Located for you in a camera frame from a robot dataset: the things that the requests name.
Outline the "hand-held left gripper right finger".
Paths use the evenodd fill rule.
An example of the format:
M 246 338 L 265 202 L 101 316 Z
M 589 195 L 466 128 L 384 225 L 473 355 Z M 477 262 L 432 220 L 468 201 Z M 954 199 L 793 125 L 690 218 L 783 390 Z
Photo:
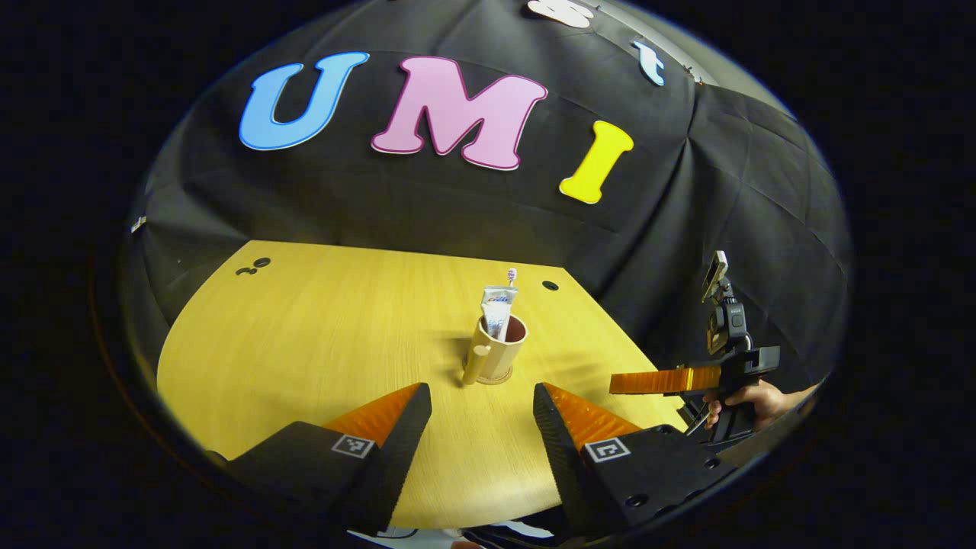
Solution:
M 573 535 L 642 527 L 736 471 L 673 426 L 639 428 L 549 383 L 535 386 L 533 413 Z

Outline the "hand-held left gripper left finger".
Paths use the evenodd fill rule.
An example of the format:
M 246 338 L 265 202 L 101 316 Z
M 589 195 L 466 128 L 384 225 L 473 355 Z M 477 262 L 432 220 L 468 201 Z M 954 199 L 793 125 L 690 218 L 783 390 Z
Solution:
M 262 520 L 297 536 L 386 531 L 432 414 L 415 383 L 319 426 L 295 421 L 206 470 Z

